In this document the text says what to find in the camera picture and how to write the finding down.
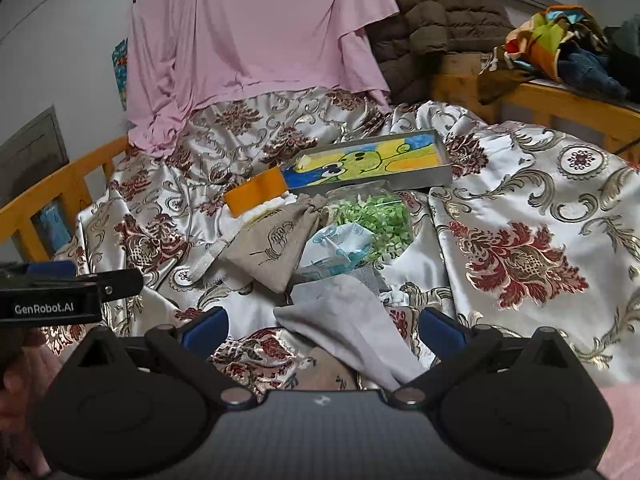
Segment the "blue gripper pad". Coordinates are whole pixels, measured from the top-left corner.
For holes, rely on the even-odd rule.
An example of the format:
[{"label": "blue gripper pad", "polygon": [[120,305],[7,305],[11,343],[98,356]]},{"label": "blue gripper pad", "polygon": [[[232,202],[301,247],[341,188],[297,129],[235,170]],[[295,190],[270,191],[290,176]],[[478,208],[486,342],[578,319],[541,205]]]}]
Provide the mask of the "blue gripper pad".
[{"label": "blue gripper pad", "polygon": [[52,278],[64,280],[76,276],[76,264],[71,260],[27,264],[25,272],[27,274],[40,274],[42,276],[51,276]]},{"label": "blue gripper pad", "polygon": [[180,344],[203,360],[213,355],[229,334],[229,317],[224,308],[207,310],[180,329]]},{"label": "blue gripper pad", "polygon": [[432,308],[425,308],[418,317],[421,341],[440,359],[462,350],[466,346],[465,334],[470,332],[460,323],[445,317]]}]

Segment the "yellow and blue picture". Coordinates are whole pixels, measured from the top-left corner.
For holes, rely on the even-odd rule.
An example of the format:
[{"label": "yellow and blue picture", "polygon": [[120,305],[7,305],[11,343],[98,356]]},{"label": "yellow and blue picture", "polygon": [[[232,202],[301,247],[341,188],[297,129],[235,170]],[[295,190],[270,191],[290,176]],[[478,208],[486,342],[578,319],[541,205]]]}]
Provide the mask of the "yellow and blue picture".
[{"label": "yellow and blue picture", "polygon": [[433,134],[425,133],[308,153],[283,174],[289,189],[295,189],[440,165]]}]

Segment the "metal screw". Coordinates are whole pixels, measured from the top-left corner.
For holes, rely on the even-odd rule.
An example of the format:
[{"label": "metal screw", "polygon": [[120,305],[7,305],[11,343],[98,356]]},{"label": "metal screw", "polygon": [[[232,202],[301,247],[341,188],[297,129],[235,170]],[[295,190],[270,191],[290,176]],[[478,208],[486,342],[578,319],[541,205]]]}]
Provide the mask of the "metal screw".
[{"label": "metal screw", "polygon": [[227,404],[237,406],[251,400],[251,392],[244,388],[227,388],[220,394],[220,399]]},{"label": "metal screw", "polygon": [[423,402],[427,396],[424,394],[424,391],[418,388],[402,388],[394,393],[394,397],[400,402],[413,406],[414,404]]}]

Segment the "brown quilted jacket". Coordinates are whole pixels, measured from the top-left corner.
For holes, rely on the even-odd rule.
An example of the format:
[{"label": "brown quilted jacket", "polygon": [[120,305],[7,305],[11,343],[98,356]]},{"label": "brown quilted jacket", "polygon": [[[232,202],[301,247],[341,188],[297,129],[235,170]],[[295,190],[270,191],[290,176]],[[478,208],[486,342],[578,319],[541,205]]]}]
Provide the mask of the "brown quilted jacket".
[{"label": "brown quilted jacket", "polygon": [[400,14],[366,31],[394,103],[430,98],[443,54],[490,52],[513,28],[496,0],[396,0]]}]

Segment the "bedspread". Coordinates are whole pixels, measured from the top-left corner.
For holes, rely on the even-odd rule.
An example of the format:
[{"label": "bedspread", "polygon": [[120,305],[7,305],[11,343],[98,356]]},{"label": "bedspread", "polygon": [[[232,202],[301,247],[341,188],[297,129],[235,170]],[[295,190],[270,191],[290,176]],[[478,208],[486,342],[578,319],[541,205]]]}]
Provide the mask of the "bedspread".
[{"label": "bedspread", "polygon": [[[285,387],[310,351],[282,329],[265,332],[287,298],[257,282],[240,290],[190,282],[190,268],[220,236],[223,193],[303,148],[424,128],[444,138],[453,186],[401,192],[415,241],[374,263],[391,289],[385,307],[421,362],[434,362],[417,336],[429,304],[508,336],[554,326],[598,384],[640,380],[640,166],[541,126],[487,126],[455,105],[383,115],[365,98],[321,88],[212,105],[192,115],[171,156],[123,160],[58,257],[82,273],[143,271],[139,296],[104,305],[104,322],[122,336],[224,307],[229,340],[215,364],[261,390]],[[61,352],[86,330],[52,328],[49,344]]]}]

